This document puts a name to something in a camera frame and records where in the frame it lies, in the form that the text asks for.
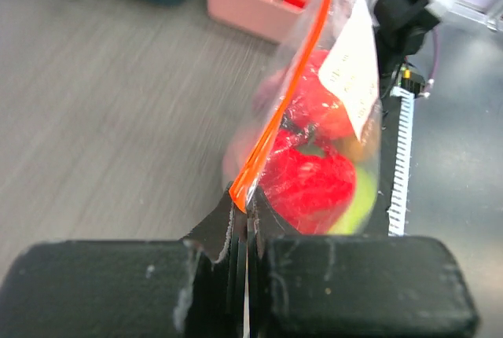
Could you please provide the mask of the red toy strawberry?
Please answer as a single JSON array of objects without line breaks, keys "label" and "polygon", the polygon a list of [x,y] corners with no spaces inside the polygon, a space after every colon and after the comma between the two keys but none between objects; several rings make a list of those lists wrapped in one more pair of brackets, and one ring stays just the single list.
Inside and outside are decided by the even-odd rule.
[{"label": "red toy strawberry", "polygon": [[322,136],[335,140],[351,136],[354,130],[341,100],[318,78],[328,53],[328,50],[315,50],[310,55],[288,107],[288,116],[298,127],[313,124]]}]

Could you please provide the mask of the purple toy onion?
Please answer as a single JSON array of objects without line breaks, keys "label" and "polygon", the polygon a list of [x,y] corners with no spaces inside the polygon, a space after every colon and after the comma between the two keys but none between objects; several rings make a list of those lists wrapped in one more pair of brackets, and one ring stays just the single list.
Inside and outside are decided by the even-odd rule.
[{"label": "purple toy onion", "polygon": [[253,112],[261,112],[270,106],[282,87],[285,75],[286,71],[280,70],[266,77],[260,83],[251,104]]}]

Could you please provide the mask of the green toy apple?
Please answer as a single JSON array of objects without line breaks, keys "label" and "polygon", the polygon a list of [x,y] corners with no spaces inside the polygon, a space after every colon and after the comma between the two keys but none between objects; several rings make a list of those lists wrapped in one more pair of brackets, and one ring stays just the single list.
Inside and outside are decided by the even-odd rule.
[{"label": "green toy apple", "polygon": [[356,189],[347,210],[329,230],[329,234],[352,235],[365,227],[376,200],[378,183],[374,175],[362,167],[356,167]]}]

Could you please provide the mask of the orange toy fruit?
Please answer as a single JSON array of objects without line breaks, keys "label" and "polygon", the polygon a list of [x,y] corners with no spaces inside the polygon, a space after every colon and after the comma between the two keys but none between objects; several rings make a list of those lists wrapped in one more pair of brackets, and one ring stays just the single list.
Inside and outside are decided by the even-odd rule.
[{"label": "orange toy fruit", "polygon": [[340,140],[340,153],[354,162],[367,160],[375,152],[375,141],[367,138],[359,141],[356,137],[346,137]]}]

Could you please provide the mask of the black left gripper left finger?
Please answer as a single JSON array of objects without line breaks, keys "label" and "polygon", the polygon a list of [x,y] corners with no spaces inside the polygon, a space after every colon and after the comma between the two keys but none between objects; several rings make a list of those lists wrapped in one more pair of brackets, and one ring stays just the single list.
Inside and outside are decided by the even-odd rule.
[{"label": "black left gripper left finger", "polygon": [[33,244],[1,285],[4,337],[240,337],[243,216],[228,193],[173,241]]}]

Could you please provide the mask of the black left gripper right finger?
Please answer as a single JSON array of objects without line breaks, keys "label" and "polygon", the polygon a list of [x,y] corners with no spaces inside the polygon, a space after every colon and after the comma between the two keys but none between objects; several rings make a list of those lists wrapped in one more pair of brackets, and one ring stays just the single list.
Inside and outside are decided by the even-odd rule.
[{"label": "black left gripper right finger", "polygon": [[253,337],[473,337],[475,300],[433,237],[302,235],[258,190],[249,207]]}]

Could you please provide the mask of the red toy bell pepper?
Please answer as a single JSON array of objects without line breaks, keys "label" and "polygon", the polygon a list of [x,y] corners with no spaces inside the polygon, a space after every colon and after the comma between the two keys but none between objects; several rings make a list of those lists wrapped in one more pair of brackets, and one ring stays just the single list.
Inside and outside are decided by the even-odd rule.
[{"label": "red toy bell pepper", "polygon": [[259,186],[271,207],[303,234],[325,234],[354,197],[355,165],[328,141],[280,129]]}]

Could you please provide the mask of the clear orange zip bag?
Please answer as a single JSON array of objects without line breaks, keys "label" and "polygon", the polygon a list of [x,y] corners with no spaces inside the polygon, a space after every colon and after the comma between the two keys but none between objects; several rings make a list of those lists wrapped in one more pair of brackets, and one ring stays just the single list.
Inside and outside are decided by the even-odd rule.
[{"label": "clear orange zip bag", "polygon": [[266,237],[355,234],[376,202],[382,104],[365,0],[304,7],[223,161],[238,213]]}]

